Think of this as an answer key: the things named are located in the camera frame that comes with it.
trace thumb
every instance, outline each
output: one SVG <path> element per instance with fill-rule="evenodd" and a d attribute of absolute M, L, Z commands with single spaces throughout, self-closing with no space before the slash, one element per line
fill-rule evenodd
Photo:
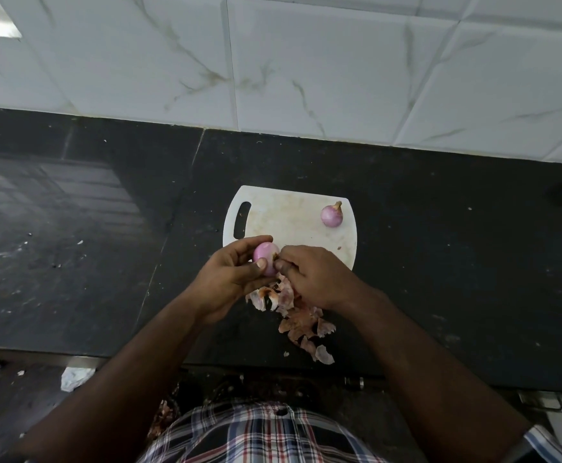
<path fill-rule="evenodd" d="M 304 275 L 298 270 L 298 267 L 287 260 L 279 259 L 275 261 L 275 269 L 290 280 L 293 286 L 300 291 L 300 284 L 304 280 Z"/>
<path fill-rule="evenodd" d="M 249 281 L 256 280 L 263 275 L 267 265 L 268 261 L 265 258 L 260 258 L 255 263 L 245 263 L 235 267 L 233 269 L 232 281 L 238 284 L 246 284 Z"/>

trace pink onion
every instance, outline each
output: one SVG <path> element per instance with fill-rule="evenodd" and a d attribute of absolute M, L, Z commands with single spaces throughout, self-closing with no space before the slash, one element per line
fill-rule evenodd
<path fill-rule="evenodd" d="M 328 227 L 337 227 L 343 222 L 343 211 L 341 202 L 337 201 L 333 205 L 324 207 L 322 210 L 322 222 Z"/>
<path fill-rule="evenodd" d="M 263 244 L 258 245 L 253 251 L 253 262 L 258 261 L 260 258 L 268 260 L 266 269 L 263 271 L 264 276 L 274 276 L 277 274 L 274 261 L 278 258 L 279 251 L 279 247 L 272 242 L 264 242 Z"/>

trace backsplash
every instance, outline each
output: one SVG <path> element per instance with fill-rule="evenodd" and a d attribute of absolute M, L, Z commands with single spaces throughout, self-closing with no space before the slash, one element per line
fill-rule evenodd
<path fill-rule="evenodd" d="M 562 0 L 0 2 L 0 107 L 562 162 Z"/>

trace checkered shirt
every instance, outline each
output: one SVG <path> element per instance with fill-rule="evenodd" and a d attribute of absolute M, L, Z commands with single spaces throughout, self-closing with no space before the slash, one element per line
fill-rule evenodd
<path fill-rule="evenodd" d="M 346 428 L 320 414 L 281 403 L 214 403 L 174 422 L 138 463 L 351 462 L 374 455 Z M 562 462 L 562 447 L 533 427 L 505 462 Z"/>

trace shirt sleeve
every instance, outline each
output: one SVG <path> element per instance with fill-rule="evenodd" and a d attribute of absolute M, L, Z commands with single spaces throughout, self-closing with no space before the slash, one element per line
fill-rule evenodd
<path fill-rule="evenodd" d="M 535 425 L 516 444 L 502 463 L 562 463 L 562 446 L 547 429 Z"/>

